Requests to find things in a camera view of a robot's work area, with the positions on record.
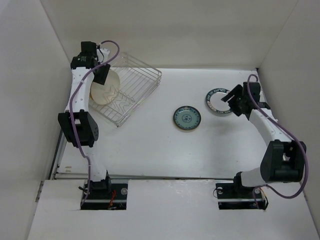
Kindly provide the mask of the white plate dark lettered rim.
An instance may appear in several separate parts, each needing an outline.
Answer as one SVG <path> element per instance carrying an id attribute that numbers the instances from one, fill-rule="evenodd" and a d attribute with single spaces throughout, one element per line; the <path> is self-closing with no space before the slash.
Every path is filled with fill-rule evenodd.
<path id="1" fill-rule="evenodd" d="M 214 88 L 210 90 L 205 96 L 205 105 L 209 111 L 218 117 L 227 117 L 232 115 L 229 105 L 222 101 L 230 91 L 226 88 Z"/>

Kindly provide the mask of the cream plate front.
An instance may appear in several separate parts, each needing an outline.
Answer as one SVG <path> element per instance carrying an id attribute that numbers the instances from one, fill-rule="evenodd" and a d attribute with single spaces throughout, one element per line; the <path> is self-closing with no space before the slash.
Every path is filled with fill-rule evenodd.
<path id="1" fill-rule="evenodd" d="M 98 105 L 107 105 L 117 97 L 119 90 L 120 77 L 110 70 L 103 85 L 96 82 L 91 84 L 90 97 Z"/>

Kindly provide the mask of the blue patterned small plate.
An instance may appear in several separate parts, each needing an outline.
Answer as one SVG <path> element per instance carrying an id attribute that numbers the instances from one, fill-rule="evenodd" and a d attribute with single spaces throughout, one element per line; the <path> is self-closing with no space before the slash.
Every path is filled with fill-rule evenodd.
<path id="1" fill-rule="evenodd" d="M 184 105 L 175 110 L 172 120 L 178 129 L 193 131 L 200 125 L 202 116 L 195 107 Z"/>

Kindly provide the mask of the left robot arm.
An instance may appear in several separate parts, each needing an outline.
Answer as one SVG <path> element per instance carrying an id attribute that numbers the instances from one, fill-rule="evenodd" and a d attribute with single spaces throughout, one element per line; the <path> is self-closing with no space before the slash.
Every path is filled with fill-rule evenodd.
<path id="1" fill-rule="evenodd" d="M 108 173 L 97 166 L 90 149 L 99 138 L 99 127 L 89 113 L 92 84 L 103 86 L 110 71 L 110 51 L 92 41 L 80 43 L 80 53 L 70 63 L 71 91 L 64 112 L 58 114 L 58 123 L 67 140 L 77 148 L 87 163 L 88 177 L 82 191 L 89 195 L 93 191 L 100 198 L 111 195 Z"/>

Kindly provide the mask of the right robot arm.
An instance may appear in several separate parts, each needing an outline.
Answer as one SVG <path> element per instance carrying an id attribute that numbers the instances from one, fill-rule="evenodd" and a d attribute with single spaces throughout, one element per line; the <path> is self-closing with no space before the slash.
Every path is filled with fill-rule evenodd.
<path id="1" fill-rule="evenodd" d="M 269 105 L 260 101 L 261 86 L 258 82 L 238 84 L 221 100 L 227 102 L 236 116 L 245 115 L 258 130 L 266 144 L 260 166 L 238 172 L 232 183 L 232 193 L 243 197 L 250 189 L 267 187 L 284 199 L 296 198 L 304 190 L 309 164 L 306 145 L 281 126 L 273 117 Z M 284 195 L 274 189 L 272 183 L 297 183 L 300 188 L 292 195 Z"/>

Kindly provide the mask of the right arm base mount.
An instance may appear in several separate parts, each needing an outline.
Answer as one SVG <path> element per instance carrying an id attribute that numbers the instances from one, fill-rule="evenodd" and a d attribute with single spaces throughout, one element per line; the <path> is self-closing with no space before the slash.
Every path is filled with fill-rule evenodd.
<path id="1" fill-rule="evenodd" d="M 263 210 L 269 200 L 261 190 L 253 187 L 238 188 L 233 181 L 216 181 L 213 195 L 218 199 L 220 210 Z"/>

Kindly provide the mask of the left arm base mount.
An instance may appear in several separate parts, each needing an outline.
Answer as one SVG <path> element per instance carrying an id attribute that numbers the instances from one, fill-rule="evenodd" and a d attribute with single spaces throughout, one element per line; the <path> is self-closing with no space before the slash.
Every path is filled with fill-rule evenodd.
<path id="1" fill-rule="evenodd" d="M 100 181 L 90 181 L 78 188 L 82 191 L 81 210 L 126 210 L 129 182 L 125 179 L 112 179 L 109 175 Z"/>

